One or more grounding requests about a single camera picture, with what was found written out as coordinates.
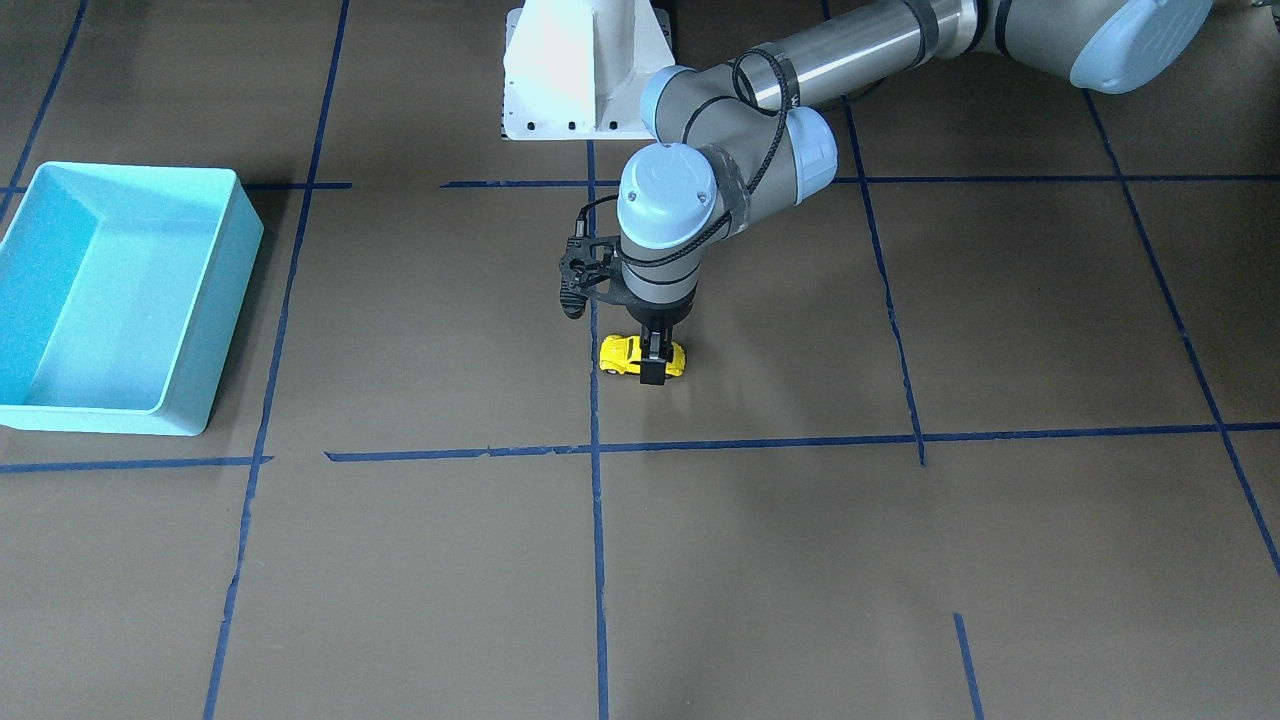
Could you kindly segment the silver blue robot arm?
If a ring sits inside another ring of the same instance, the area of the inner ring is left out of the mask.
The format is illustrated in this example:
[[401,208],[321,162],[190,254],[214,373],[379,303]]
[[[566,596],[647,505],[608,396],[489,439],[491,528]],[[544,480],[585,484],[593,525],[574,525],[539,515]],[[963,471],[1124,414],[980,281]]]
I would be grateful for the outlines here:
[[637,374],[675,375],[673,328],[705,251],[829,186],[838,149],[820,108],[934,59],[980,51],[1126,94],[1166,70],[1208,1],[874,1],[704,70],[659,69],[640,99],[654,141],[625,164],[611,300],[641,329]]

